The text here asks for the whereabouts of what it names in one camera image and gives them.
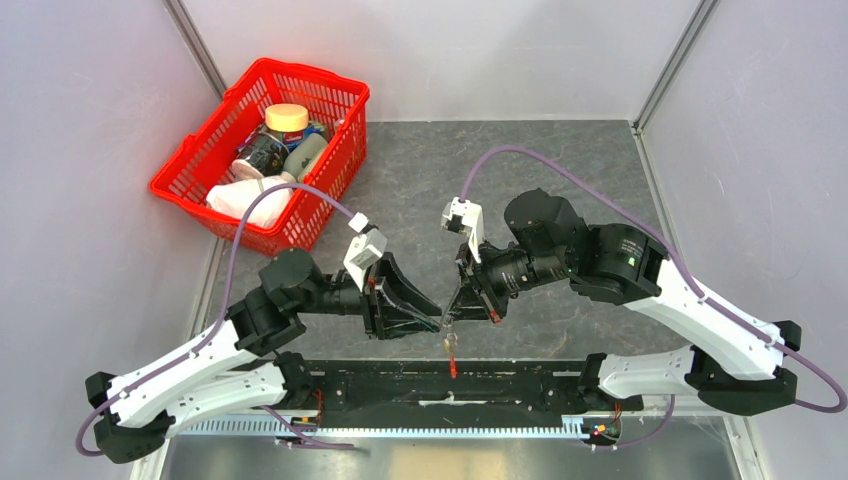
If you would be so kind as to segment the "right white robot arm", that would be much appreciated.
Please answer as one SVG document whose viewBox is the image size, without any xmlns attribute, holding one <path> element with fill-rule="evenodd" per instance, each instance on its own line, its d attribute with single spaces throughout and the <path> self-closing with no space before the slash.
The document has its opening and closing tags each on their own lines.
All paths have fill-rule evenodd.
<svg viewBox="0 0 848 480">
<path fill-rule="evenodd" d="M 754 416 L 795 402 L 798 379 L 783 359 L 800 347 L 797 324 L 744 313 L 727 318 L 700 301 L 657 240 L 623 223 L 589 225 L 567 199 L 542 189 L 514 198 L 503 216 L 513 241 L 499 248 L 483 237 L 478 204 L 446 205 L 444 228 L 465 236 L 447 322 L 499 323 L 511 299 L 563 281 L 580 296 L 650 317 L 686 340 L 659 354 L 588 356 L 577 382 L 588 408 L 640 395 L 684 395 Z"/>
</svg>

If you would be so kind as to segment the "metal keyring holder red handle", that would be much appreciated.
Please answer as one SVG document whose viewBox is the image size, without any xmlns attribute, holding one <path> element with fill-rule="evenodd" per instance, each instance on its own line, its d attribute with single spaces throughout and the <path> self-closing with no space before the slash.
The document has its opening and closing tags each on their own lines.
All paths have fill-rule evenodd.
<svg viewBox="0 0 848 480">
<path fill-rule="evenodd" d="M 449 359 L 449 372 L 452 379 L 458 378 L 458 367 L 456 361 L 455 350 L 457 348 L 458 337 L 455 331 L 455 321 L 453 316 L 445 314 L 440 320 L 441 333 L 443 335 L 443 346 Z"/>
</svg>

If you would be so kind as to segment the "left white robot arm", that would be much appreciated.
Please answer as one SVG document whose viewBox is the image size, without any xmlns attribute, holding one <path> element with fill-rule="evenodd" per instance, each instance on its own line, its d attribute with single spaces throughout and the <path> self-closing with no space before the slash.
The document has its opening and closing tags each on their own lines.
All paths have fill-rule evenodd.
<svg viewBox="0 0 848 480">
<path fill-rule="evenodd" d="M 305 333 L 303 314 L 359 314 L 366 333 L 380 340 L 439 329 L 441 308 L 402 274 L 390 252 L 366 269 L 363 284 L 344 270 L 322 273 L 300 248 L 278 253 L 259 278 L 221 322 L 162 358 L 129 374 L 87 378 L 99 454 L 129 463 L 220 414 L 308 407 L 318 396 L 315 381 L 301 354 L 282 349 Z"/>
</svg>

